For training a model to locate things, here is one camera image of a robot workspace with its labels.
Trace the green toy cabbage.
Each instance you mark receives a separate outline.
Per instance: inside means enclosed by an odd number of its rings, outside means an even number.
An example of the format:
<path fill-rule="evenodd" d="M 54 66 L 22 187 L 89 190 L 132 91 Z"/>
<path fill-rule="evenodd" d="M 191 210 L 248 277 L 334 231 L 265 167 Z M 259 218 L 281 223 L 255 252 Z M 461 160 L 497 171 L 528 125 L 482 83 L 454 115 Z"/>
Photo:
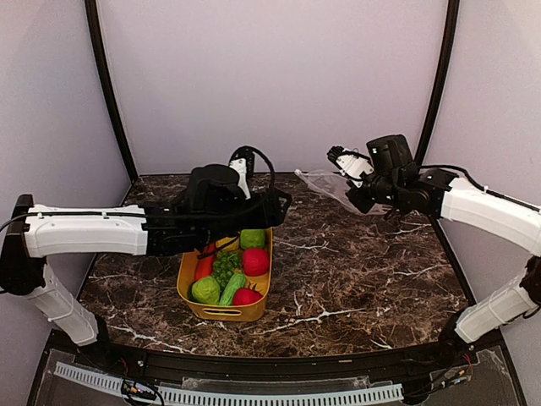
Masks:
<path fill-rule="evenodd" d="M 242 250 L 264 249 L 266 247 L 266 231 L 264 229 L 242 230 L 240 233 L 240 247 Z"/>

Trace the clear zip top bag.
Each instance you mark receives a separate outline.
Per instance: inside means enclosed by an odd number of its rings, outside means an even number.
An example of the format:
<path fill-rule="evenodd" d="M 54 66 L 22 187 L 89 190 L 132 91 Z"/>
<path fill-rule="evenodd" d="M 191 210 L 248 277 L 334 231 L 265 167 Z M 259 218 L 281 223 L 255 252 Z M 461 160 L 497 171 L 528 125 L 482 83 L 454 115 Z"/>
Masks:
<path fill-rule="evenodd" d="M 347 198 L 346 192 L 349 190 L 347 180 L 338 173 L 321 169 L 309 172 L 296 169 L 294 173 L 315 193 L 337 201 L 344 209 L 353 214 L 362 215 L 362 212 Z"/>

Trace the red toy apple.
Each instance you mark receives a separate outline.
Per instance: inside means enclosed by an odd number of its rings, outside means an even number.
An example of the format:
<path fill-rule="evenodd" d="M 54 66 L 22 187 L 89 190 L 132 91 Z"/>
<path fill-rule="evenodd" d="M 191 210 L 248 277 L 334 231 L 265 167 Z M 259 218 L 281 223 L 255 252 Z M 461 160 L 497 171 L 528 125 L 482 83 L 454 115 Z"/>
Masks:
<path fill-rule="evenodd" d="M 270 257 L 266 250 L 250 248 L 243 252 L 243 272 L 249 277 L 265 275 L 270 268 Z"/>

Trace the green toy grapes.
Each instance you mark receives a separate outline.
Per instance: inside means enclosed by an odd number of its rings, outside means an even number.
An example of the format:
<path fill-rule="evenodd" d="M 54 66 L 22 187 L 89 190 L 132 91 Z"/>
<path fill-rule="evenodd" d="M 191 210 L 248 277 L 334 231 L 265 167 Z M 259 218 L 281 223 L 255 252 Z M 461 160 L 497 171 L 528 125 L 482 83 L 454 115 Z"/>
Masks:
<path fill-rule="evenodd" d="M 224 289 L 234 273 L 242 271 L 242 254 L 239 251 L 220 251 L 212 264 L 212 276 Z"/>

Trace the red toy tomato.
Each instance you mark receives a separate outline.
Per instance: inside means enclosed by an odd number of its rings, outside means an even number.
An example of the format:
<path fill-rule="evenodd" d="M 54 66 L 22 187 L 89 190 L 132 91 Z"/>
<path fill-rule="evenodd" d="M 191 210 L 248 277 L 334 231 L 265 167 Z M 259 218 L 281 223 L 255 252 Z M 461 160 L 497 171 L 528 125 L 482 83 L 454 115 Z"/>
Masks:
<path fill-rule="evenodd" d="M 252 288 L 240 288 L 233 296 L 233 306 L 251 305 L 263 298 L 263 295 Z"/>

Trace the green toy lettuce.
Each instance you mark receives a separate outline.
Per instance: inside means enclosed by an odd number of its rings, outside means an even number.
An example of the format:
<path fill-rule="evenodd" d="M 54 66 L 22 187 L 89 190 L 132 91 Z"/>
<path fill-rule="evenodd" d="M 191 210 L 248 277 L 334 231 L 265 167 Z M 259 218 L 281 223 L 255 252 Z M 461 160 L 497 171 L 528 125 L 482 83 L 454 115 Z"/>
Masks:
<path fill-rule="evenodd" d="M 218 305 L 221 297 L 221 286 L 212 276 L 203 277 L 193 283 L 191 294 L 198 303 L 203 305 Z"/>

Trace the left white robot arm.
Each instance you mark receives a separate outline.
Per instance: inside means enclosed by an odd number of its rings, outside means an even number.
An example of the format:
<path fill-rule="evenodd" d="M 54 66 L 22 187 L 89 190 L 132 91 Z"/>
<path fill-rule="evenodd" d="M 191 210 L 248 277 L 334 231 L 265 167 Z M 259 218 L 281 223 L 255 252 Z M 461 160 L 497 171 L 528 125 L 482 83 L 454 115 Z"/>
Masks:
<path fill-rule="evenodd" d="M 292 197 L 279 189 L 241 199 L 225 211 L 188 212 L 182 205 L 149 204 L 101 209 L 37 205 L 21 195 L 1 249 L 3 292 L 27 298 L 60 327 L 102 369 L 119 361 L 107 326 L 88 311 L 59 281 L 49 255 L 119 253 L 174 256 L 203 251 L 209 244 L 244 229 L 273 228 L 285 220 Z"/>

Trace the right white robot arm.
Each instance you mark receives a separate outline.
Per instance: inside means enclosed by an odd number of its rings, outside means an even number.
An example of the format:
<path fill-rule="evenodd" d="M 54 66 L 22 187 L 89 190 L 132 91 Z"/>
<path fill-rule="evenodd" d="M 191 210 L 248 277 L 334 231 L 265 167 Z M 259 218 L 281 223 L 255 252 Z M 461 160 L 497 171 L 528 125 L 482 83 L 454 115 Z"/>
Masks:
<path fill-rule="evenodd" d="M 467 271 L 474 284 L 476 304 L 450 318 L 442 340 L 431 349 L 431 359 L 448 367 L 462 356 L 464 345 L 517 318 L 540 309 L 540 208 L 482 186 L 453 166 L 403 166 L 382 172 L 366 161 L 344 167 L 349 200 L 360 210 L 388 205 L 407 214 L 416 211 L 445 224 L 452 247 L 462 254 L 479 255 L 470 264 L 481 267 L 480 276 Z M 487 288 L 489 266 L 507 264 L 501 254 L 489 255 L 488 243 L 507 244 L 523 252 L 524 265 L 511 272 L 497 271 Z"/>

